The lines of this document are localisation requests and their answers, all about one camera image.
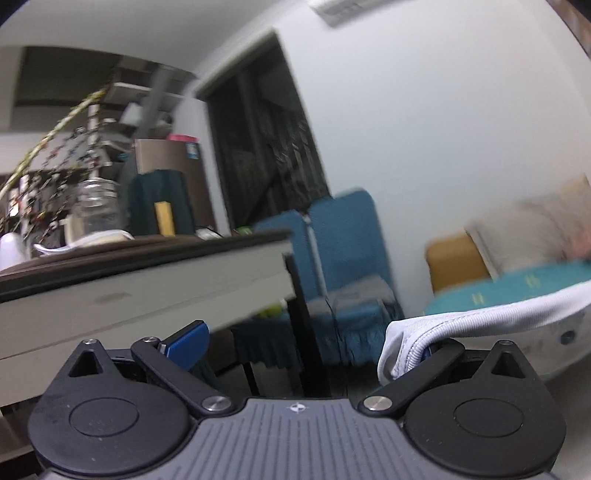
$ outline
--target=metal screw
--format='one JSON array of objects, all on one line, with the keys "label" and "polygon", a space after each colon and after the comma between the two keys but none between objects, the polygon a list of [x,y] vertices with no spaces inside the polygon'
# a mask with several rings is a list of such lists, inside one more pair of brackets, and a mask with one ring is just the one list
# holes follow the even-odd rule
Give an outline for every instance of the metal screw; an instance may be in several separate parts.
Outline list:
[{"label": "metal screw", "polygon": [[232,401],[228,397],[213,395],[203,400],[201,406],[209,411],[224,411],[232,406]]},{"label": "metal screw", "polygon": [[392,400],[381,395],[374,395],[373,397],[367,397],[363,401],[363,406],[371,411],[384,411],[392,406]]}]

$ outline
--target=blue chair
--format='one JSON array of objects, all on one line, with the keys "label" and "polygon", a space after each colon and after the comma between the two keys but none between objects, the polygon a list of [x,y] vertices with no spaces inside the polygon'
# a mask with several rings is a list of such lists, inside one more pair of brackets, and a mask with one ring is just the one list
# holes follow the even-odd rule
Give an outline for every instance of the blue chair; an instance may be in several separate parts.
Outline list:
[{"label": "blue chair", "polygon": [[[392,292],[373,200],[362,190],[319,200],[310,209],[310,220],[319,258],[314,257],[308,224],[294,210],[263,220],[255,231],[292,231],[294,260],[323,363],[377,363],[386,327],[401,319],[402,311]],[[301,365],[287,312],[272,319],[247,320],[233,326],[232,332],[241,363]]]},{"label": "blue chair", "polygon": [[330,314],[315,314],[314,330],[327,364],[377,363],[392,320],[404,318],[374,201],[357,190],[314,203],[309,211]]}]

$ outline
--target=circular pad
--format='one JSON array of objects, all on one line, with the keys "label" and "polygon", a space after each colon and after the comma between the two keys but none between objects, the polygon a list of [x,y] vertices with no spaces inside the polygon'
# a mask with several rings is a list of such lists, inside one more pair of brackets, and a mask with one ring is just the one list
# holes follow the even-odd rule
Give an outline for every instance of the circular pad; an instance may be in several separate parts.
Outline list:
[{"label": "circular pad", "polygon": [[549,394],[498,375],[419,395],[404,430],[426,457],[471,478],[533,476],[552,464],[566,434]]},{"label": "circular pad", "polygon": [[128,380],[93,382],[41,399],[29,437],[42,463],[68,475],[122,476],[167,458],[187,437],[189,413],[172,393]]},{"label": "circular pad", "polygon": [[476,398],[454,412],[456,422],[478,437],[505,437],[523,425],[523,413],[516,406],[494,398]]},{"label": "circular pad", "polygon": [[135,405],[120,398],[95,398],[78,405],[70,425],[91,437],[110,437],[131,428],[138,420]]}]

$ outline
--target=pillow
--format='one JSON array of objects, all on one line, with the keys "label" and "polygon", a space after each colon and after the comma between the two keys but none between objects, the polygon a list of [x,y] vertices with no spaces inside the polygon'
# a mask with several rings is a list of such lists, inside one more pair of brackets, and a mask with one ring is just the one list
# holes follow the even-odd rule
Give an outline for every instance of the pillow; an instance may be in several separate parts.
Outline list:
[{"label": "pillow", "polygon": [[[466,232],[492,278],[520,268],[563,260],[569,241],[591,225],[587,175],[564,183],[554,195],[517,203],[473,222]],[[577,252],[577,243],[569,254]]]},{"label": "pillow", "polygon": [[564,247],[566,260],[586,260],[591,258],[591,226],[585,228]]},{"label": "pillow", "polygon": [[468,225],[466,232],[492,278],[563,257],[560,229],[542,207],[533,203],[518,203],[490,213]]},{"label": "pillow", "polygon": [[591,225],[591,187],[572,190],[546,200],[542,207],[555,221],[565,243]]}]

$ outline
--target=ceiling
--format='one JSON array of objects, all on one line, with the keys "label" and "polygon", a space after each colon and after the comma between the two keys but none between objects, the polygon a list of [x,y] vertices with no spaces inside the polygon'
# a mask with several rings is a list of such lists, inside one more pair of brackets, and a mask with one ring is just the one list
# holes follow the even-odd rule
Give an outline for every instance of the ceiling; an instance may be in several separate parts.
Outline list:
[{"label": "ceiling", "polygon": [[0,47],[86,48],[192,71],[279,1],[28,0],[0,27]]}]

